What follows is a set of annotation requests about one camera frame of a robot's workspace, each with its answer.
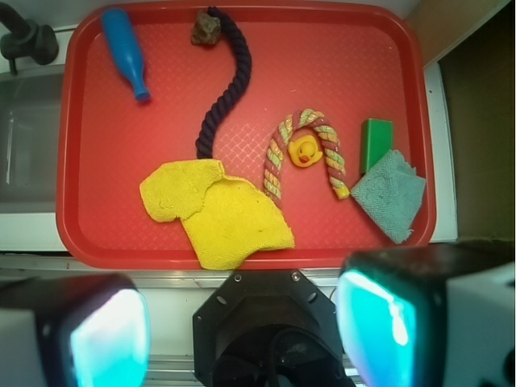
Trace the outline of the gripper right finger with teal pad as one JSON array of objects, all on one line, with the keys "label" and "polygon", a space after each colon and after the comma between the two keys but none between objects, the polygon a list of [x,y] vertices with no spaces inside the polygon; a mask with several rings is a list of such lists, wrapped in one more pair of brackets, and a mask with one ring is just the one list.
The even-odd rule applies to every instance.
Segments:
[{"label": "gripper right finger with teal pad", "polygon": [[343,349],[367,386],[515,383],[511,242],[353,253],[335,307]]}]

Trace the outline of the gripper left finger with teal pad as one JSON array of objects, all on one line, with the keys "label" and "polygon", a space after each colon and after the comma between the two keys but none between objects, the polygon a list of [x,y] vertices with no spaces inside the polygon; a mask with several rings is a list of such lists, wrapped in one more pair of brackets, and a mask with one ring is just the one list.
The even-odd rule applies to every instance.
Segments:
[{"label": "gripper left finger with teal pad", "polygon": [[121,274],[1,282],[3,386],[141,386],[148,306]]}]

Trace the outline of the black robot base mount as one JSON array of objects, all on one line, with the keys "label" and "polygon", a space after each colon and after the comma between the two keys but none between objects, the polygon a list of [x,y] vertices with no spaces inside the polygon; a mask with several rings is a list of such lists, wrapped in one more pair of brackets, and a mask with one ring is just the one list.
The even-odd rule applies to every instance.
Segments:
[{"label": "black robot base mount", "polygon": [[335,304],[299,271],[236,271],[193,313],[204,386],[352,386]]}]

